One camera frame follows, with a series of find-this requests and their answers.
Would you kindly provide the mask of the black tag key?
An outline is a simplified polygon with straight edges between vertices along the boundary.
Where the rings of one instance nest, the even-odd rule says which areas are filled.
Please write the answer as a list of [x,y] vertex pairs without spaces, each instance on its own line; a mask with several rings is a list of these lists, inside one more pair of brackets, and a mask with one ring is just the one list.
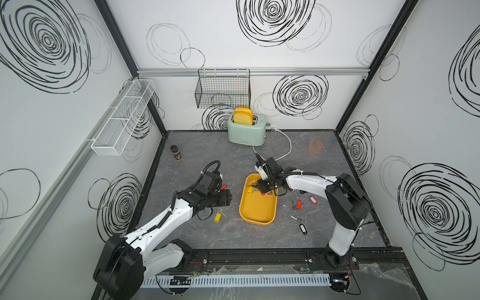
[[307,235],[308,230],[306,229],[306,226],[303,224],[303,220],[300,217],[291,216],[291,218],[297,222],[302,234]]

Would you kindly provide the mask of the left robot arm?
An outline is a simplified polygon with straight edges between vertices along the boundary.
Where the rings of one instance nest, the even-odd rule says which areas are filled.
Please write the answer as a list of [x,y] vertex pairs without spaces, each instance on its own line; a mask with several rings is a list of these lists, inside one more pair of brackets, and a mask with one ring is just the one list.
[[174,192],[171,204],[144,226],[110,237],[92,275],[96,284],[113,300],[130,300],[145,280],[179,266],[191,248],[180,239],[159,244],[200,211],[230,205],[231,193],[222,185],[218,170],[204,170],[190,187]]

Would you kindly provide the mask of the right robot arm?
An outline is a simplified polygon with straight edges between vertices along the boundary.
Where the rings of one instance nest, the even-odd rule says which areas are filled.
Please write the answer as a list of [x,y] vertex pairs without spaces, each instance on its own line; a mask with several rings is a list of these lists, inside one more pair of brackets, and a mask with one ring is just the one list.
[[346,173],[321,176],[317,172],[305,172],[293,167],[284,169],[272,157],[264,159],[259,154],[256,157],[255,170],[261,176],[257,187],[262,193],[277,193],[282,188],[327,199],[336,225],[324,259],[332,270],[345,267],[360,227],[369,215],[374,215],[372,202],[360,184]]

